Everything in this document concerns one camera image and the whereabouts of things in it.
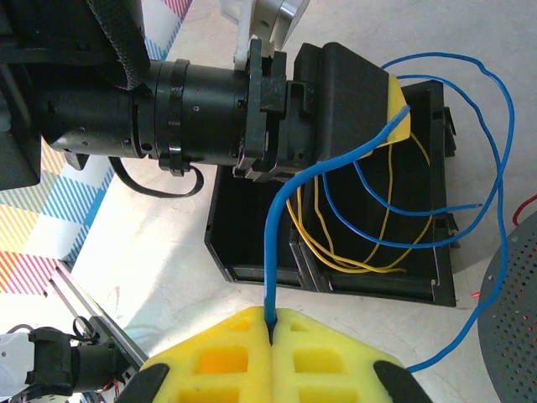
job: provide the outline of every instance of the black cable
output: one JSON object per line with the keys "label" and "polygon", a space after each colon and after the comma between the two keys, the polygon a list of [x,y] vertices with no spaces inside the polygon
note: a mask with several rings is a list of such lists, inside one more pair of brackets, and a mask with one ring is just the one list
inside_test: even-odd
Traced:
{"label": "black cable", "polygon": [[9,333],[15,333],[17,330],[20,330],[20,329],[26,329],[28,330],[29,332],[32,332],[34,330],[33,327],[31,327],[30,325],[26,325],[24,323],[20,324],[20,325],[17,325],[11,329],[9,329],[6,334],[9,334]]}
{"label": "black cable", "polygon": [[[78,326],[76,324],[79,321],[82,322],[82,324],[86,327],[86,333],[89,335],[89,337],[85,337],[84,334],[78,329]],[[76,317],[73,320],[73,333],[75,334],[75,336],[70,335],[70,338],[79,342],[94,342],[98,339],[95,329],[84,317]]]}
{"label": "black cable", "polygon": [[116,172],[117,177],[121,180],[121,182],[123,182],[133,191],[141,193],[145,196],[159,197],[162,199],[184,199],[186,197],[194,196],[195,194],[199,193],[204,184],[203,174],[201,173],[201,171],[198,170],[195,166],[191,166],[191,169],[196,173],[196,184],[188,193],[174,194],[167,193],[165,191],[156,191],[153,189],[148,189],[147,187],[139,185],[134,181],[133,178],[130,177],[130,175],[125,170],[121,159],[119,159],[118,157],[108,157],[108,159],[110,160],[110,164],[112,165],[112,168]]}
{"label": "black cable", "polygon": [[117,53],[123,68],[123,77],[117,86],[132,90],[149,71],[151,62],[145,49],[143,36],[123,2],[117,0],[86,0],[104,34]]}

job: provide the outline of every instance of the yellow foam gripper pad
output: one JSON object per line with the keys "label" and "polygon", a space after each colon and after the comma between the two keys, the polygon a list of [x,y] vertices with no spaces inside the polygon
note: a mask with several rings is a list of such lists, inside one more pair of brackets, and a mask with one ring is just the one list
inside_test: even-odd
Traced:
{"label": "yellow foam gripper pad", "polygon": [[[406,100],[404,99],[403,90],[399,85],[397,77],[390,74],[388,76],[388,110],[386,113],[386,122],[392,120],[395,115],[406,105]],[[398,143],[399,141],[404,141],[410,138],[410,114],[403,119],[397,128],[388,136],[386,141],[380,144],[378,147],[384,147],[388,144]],[[366,158],[371,153],[365,154],[362,158]]]}
{"label": "yellow foam gripper pad", "polygon": [[149,359],[169,373],[154,403],[388,403],[373,369],[394,357],[290,309],[273,344],[253,307]]}

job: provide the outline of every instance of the blue wire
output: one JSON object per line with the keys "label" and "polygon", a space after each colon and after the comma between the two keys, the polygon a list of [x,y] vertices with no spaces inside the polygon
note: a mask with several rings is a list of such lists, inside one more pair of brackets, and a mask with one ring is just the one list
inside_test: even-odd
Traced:
{"label": "blue wire", "polygon": [[[487,74],[486,74],[487,76],[490,76],[490,75],[495,76],[492,72],[488,71],[487,69],[485,69],[485,70],[487,71]],[[365,239],[367,239],[367,240],[369,240],[371,242],[379,243],[381,245],[389,246],[389,247],[392,247],[392,248],[401,248],[401,249],[439,248],[439,247],[442,247],[442,246],[446,246],[449,243],[453,243],[455,241],[458,241],[459,239],[466,237],[471,231],[473,231],[477,227],[477,225],[481,222],[481,220],[484,217],[484,215],[487,213],[488,208],[490,207],[491,203],[493,202],[494,197],[496,196],[496,192],[498,191],[499,182],[501,181],[501,179],[503,177],[503,172],[505,171],[505,167],[507,165],[507,161],[508,161],[508,158],[509,158],[509,153],[510,153],[510,150],[511,150],[511,145],[512,145],[512,142],[513,142],[514,119],[515,119],[513,100],[511,98],[509,92],[508,92],[508,89],[505,87],[503,82],[497,76],[495,76],[495,77],[496,78],[495,79],[493,78],[493,79],[498,83],[498,86],[502,90],[503,96],[505,97],[505,100],[506,100],[506,102],[508,104],[508,109],[509,109],[508,139],[507,139],[507,143],[506,143],[506,146],[505,146],[505,152],[503,153],[503,159],[502,159],[501,163],[499,161],[498,147],[496,146],[496,143],[494,142],[494,138],[493,138],[492,134],[490,133],[490,130],[488,129],[487,125],[485,124],[481,109],[459,86],[457,86],[456,84],[452,83],[451,81],[442,79],[440,77],[428,76],[428,75],[424,75],[424,74],[413,74],[413,75],[405,75],[405,76],[399,76],[398,77],[399,79],[424,78],[424,79],[437,80],[437,81],[444,82],[445,84],[447,84],[448,86],[453,88],[455,91],[457,91],[470,104],[470,106],[474,109],[474,111],[476,111],[477,118],[479,119],[479,123],[480,123],[482,129],[484,130],[485,134],[487,135],[488,142],[490,143],[491,148],[493,149],[494,159],[495,159],[497,165],[499,164],[500,166],[499,166],[499,169],[498,169],[498,174],[496,176],[496,180],[494,181],[494,186],[493,186],[492,190],[490,191],[490,193],[488,195],[488,198],[487,198],[487,200],[485,201],[485,203],[484,203],[484,205],[482,207],[482,210],[479,212],[479,214],[477,214],[476,219],[473,221],[473,223],[468,228],[464,229],[463,231],[461,231],[460,233],[458,233],[456,236],[454,236],[452,238],[449,238],[449,239],[446,239],[446,240],[443,240],[443,241],[440,241],[440,242],[435,242],[435,243],[417,243],[417,244],[395,243],[395,242],[389,242],[389,241],[385,241],[383,239],[378,239],[378,238],[372,237],[371,235],[365,233],[364,231],[354,227],[350,222],[348,222],[340,214],[340,212],[337,210],[337,207],[336,207],[334,201],[331,198],[330,190],[328,188],[328,182],[326,180],[326,175],[323,175],[323,187],[324,187],[324,190],[325,190],[326,199],[327,199],[328,204],[330,205],[332,211],[337,216],[337,218],[341,222],[343,222],[349,229],[351,229],[354,233],[360,235],[361,237],[363,237],[363,238],[365,238]]]}
{"label": "blue wire", "polygon": [[[420,58],[420,57],[429,57],[429,56],[439,56],[439,57],[447,57],[447,58],[451,57],[451,58],[454,58],[454,59],[465,60],[465,61],[469,61],[469,62],[477,65],[479,67],[479,69],[483,73],[487,70],[487,69],[485,69],[484,65],[479,60],[469,58],[467,56],[462,56],[462,55],[452,55],[452,54],[445,54],[445,53],[438,53],[438,52],[432,52],[432,53],[429,53],[429,54],[424,53],[424,54],[417,54],[417,55],[409,55],[409,56],[406,56],[406,57],[403,57],[403,58],[392,60],[388,64],[384,65],[383,68],[387,68],[387,67],[389,67],[391,65],[399,63],[400,61],[417,59],[417,58]],[[502,88],[502,93],[503,93],[504,97],[506,98],[506,102],[508,104],[508,110],[509,110],[508,139],[507,139],[505,152],[503,153],[504,161],[502,161],[502,164],[506,165],[507,161],[508,161],[509,153],[510,153],[510,150],[511,150],[511,144],[513,142],[514,125],[515,125],[516,115],[515,115],[515,111],[514,111],[513,100],[511,99],[511,96],[510,96],[507,88],[505,87],[505,85],[502,83],[502,81],[497,76],[494,76],[494,77],[495,78],[493,78],[493,79],[496,81],[498,86],[500,86],[500,88]],[[469,102],[469,103],[472,105],[472,107],[474,108],[474,110],[477,113],[477,111],[479,110],[477,105],[475,105],[475,103],[473,103],[473,102]],[[480,114],[478,114],[479,123],[481,124],[483,130],[485,130],[485,128],[487,128],[487,130],[485,130],[485,133],[487,133],[488,127],[484,123],[484,119],[482,119],[482,115],[481,116],[479,116],[479,115]],[[498,216],[498,228],[499,228],[499,232],[500,232],[500,238],[501,238],[502,245],[501,245],[500,271],[498,273],[498,278],[496,279],[496,283],[494,284],[493,292],[491,293],[491,295],[485,301],[480,302],[480,304],[472,312],[472,314],[468,318],[467,322],[462,327],[462,329],[459,332],[459,334],[456,335],[456,337],[453,339],[453,341],[451,343],[449,343],[445,348],[443,348],[440,352],[438,352],[436,355],[434,355],[430,359],[427,359],[426,361],[423,361],[422,363],[411,365],[410,367],[408,367],[407,370],[409,372],[411,372],[411,373],[421,371],[422,369],[429,368],[430,366],[438,363],[447,354],[449,354],[453,350],[455,350],[455,348],[458,347],[458,345],[462,342],[462,340],[464,340],[464,338],[466,337],[466,335],[468,334],[468,332],[472,328],[473,324],[475,323],[475,321],[477,320],[477,318],[479,317],[481,312],[483,310],[485,310],[486,308],[488,308],[489,306],[491,306],[496,301],[500,291],[502,290],[502,285],[503,285],[503,282],[505,281],[505,277],[507,275],[507,270],[508,270],[508,240],[507,240],[507,231],[505,229],[505,222],[503,221],[503,170],[505,169],[505,166],[504,167],[502,167],[502,166],[498,167],[498,159],[496,158],[496,154],[494,155],[494,159],[496,160],[496,167],[497,167],[497,170],[498,170],[498,175],[497,175],[497,178],[496,178],[496,180],[494,182],[494,186],[498,185],[498,210],[497,210],[497,216]]]}
{"label": "blue wire", "polygon": [[354,169],[358,173],[358,177],[360,178],[360,181],[362,182],[363,187],[365,188],[368,193],[373,196],[373,198],[382,204],[385,208],[390,210],[391,212],[395,212],[396,214],[401,214],[402,216],[409,216],[409,217],[429,217],[429,216],[435,216],[437,214],[442,214],[444,212],[458,212],[460,210],[472,210],[473,208],[479,208],[482,207],[482,203],[478,204],[463,204],[460,206],[451,206],[451,207],[443,207],[438,208],[436,210],[430,210],[428,212],[410,212],[407,210],[401,210],[400,208],[397,208],[395,206],[392,206],[391,204],[388,204],[387,201],[385,201],[381,196],[378,195],[377,192],[373,190],[373,188],[369,185],[368,181],[366,180],[365,175],[362,172],[362,168],[360,168],[360,165],[358,164],[358,161],[354,161]]}
{"label": "blue wire", "polygon": [[382,144],[394,129],[408,115],[410,108],[403,107],[401,111],[390,121],[373,139],[361,145],[357,149],[331,160],[322,161],[318,164],[303,170],[298,175],[289,179],[278,191],[268,210],[267,222],[265,223],[264,232],[264,319],[267,323],[268,333],[272,334],[276,325],[276,281],[277,281],[277,238],[278,225],[280,216],[285,208],[287,200],[304,185],[307,181],[312,180],[315,176],[336,170],[344,165],[359,160],[365,154],[372,152]]}

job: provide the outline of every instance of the black plastic bin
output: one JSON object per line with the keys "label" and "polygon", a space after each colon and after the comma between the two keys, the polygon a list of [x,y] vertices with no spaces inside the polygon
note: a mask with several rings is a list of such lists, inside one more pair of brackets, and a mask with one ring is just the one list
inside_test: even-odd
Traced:
{"label": "black plastic bin", "polygon": [[[430,156],[430,167],[417,144],[404,141],[394,145],[394,189],[392,204],[404,210],[427,211],[446,206],[444,159],[455,152],[455,133],[449,109],[444,107],[442,84],[427,81],[403,89],[411,106],[412,131]],[[382,197],[388,193],[388,148],[376,150],[360,161],[371,187]],[[331,194],[340,212],[356,227],[377,237],[385,208],[363,188],[349,165],[328,174]],[[230,281],[263,281],[263,229],[267,211],[279,183],[257,184],[232,177],[231,169],[220,168],[207,225],[206,244],[222,273]],[[326,245],[319,221],[313,213],[313,185],[304,190],[305,225],[310,234]],[[327,205],[321,188],[320,206],[336,245],[336,252],[364,260],[373,243],[358,237],[341,224]],[[421,233],[427,217],[406,217],[390,213],[384,239],[412,243]],[[447,239],[455,229],[450,214],[433,219],[422,239]],[[413,250],[398,267],[406,274],[350,275],[335,271],[313,256],[291,225],[287,212],[279,226],[279,285],[304,290],[422,301],[455,305],[449,247]],[[384,266],[405,249],[381,246],[369,262]]]}
{"label": "black plastic bin", "polygon": [[[263,230],[270,203],[282,186],[233,177],[232,168],[216,173],[205,242],[228,281],[263,283]],[[278,232],[278,284],[316,290],[289,247],[291,217],[284,211]]]}

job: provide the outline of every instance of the perforated metal plate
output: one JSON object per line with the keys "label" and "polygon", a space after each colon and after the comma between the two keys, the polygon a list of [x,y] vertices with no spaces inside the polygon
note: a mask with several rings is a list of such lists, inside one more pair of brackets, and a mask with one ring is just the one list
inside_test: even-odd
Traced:
{"label": "perforated metal plate", "polygon": [[[494,304],[477,321],[482,356],[502,402],[537,403],[537,213],[509,235],[508,274]],[[500,250],[488,266],[480,301],[500,269]]]}

